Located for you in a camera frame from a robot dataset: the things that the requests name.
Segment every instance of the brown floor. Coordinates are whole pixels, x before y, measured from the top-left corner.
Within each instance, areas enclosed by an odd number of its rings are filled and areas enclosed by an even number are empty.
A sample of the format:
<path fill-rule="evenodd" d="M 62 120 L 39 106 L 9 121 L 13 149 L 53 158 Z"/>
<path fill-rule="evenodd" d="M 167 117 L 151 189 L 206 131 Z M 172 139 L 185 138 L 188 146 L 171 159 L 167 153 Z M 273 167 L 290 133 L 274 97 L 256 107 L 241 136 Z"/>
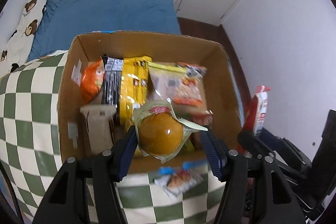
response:
<path fill-rule="evenodd" d="M 233 49 L 233 46 L 231 45 L 231 42 L 227 37 L 223 27 L 221 25 L 217 27 L 214 25 L 184 18 L 179 18 L 178 22 L 180 24 L 182 34 L 189 35 L 191 37 L 212 40 L 223 45 L 231 60 L 233 73 L 236 78 L 238 89 L 241 95 L 241 100 L 243 102 L 244 112 L 246 114 L 246 111 L 251 101 L 251 95 L 246 83 L 242 67 L 240 66 L 235 50 Z"/>

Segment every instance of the round brown bread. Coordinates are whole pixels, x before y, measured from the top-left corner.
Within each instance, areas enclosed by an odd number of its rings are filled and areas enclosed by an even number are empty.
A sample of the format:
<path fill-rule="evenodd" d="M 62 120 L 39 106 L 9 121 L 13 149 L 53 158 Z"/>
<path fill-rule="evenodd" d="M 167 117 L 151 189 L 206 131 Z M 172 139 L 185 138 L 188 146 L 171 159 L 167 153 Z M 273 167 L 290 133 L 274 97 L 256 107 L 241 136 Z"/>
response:
<path fill-rule="evenodd" d="M 178 147 L 182 137 L 182 124 L 169 113 L 152 114 L 140 124 L 139 145 L 151 155 L 169 155 Z"/>

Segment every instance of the screw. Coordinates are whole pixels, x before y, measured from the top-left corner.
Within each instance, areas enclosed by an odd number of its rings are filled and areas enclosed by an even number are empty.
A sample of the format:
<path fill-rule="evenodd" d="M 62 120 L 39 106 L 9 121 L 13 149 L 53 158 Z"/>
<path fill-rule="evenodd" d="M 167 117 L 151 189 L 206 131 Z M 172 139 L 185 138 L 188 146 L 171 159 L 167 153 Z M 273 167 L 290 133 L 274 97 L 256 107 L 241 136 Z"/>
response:
<path fill-rule="evenodd" d="M 111 154 L 112 154 L 112 151 L 109 150 L 109 149 L 106 149 L 106 150 L 104 150 L 104 151 L 102 152 L 102 155 L 103 155 L 104 157 L 110 156 Z"/>
<path fill-rule="evenodd" d="M 265 161 L 268 162 L 269 164 L 273 162 L 273 158 L 270 156 L 265 157 Z"/>
<path fill-rule="evenodd" d="M 69 158 L 67 159 L 67 162 L 71 164 L 71 163 L 75 162 L 75 160 L 76 160 L 75 157 L 69 157 Z"/>
<path fill-rule="evenodd" d="M 238 155 L 238 152 L 237 152 L 237 150 L 231 149 L 231 150 L 229 150 L 229 155 L 231 155 L 232 157 L 235 157 L 235 156 Z"/>

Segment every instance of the blue bed sheet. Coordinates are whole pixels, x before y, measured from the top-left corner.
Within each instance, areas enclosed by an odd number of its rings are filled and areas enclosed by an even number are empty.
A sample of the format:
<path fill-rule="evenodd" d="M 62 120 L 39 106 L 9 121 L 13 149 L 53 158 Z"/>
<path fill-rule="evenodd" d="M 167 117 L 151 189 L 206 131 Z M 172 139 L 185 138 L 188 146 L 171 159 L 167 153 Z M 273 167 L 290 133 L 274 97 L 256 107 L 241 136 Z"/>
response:
<path fill-rule="evenodd" d="M 117 30 L 180 34 L 173 0 L 47 0 L 28 61 L 68 50 L 78 34 Z"/>

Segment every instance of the green and white checkered cloth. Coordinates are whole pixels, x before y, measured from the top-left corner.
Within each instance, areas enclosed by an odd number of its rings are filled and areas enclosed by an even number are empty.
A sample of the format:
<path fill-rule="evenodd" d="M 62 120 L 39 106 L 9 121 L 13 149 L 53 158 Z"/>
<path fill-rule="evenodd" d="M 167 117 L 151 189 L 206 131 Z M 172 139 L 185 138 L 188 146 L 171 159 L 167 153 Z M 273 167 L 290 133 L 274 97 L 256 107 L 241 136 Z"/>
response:
<path fill-rule="evenodd" d="M 62 166 L 57 101 L 67 55 L 31 61 L 0 81 L 0 160 L 30 220 Z M 224 184 L 208 165 L 198 167 L 197 172 L 204 181 L 174 201 L 154 184 L 158 173 L 126 176 L 116 187 L 128 224 L 211 223 Z M 88 191 L 90 220 L 97 223 L 91 180 Z"/>

